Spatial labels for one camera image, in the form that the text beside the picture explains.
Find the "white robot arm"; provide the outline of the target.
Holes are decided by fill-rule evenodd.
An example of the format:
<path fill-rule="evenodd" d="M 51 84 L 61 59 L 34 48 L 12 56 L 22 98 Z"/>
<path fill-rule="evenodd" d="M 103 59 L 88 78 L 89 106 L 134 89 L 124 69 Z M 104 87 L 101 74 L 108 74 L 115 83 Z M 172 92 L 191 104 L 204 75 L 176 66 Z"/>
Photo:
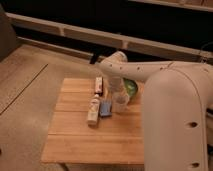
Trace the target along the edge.
<path fill-rule="evenodd" d="M 207 110 L 213 107 L 213 65 L 185 61 L 129 62 L 118 51 L 102 72 L 144 84 L 145 171 L 210 171 Z"/>

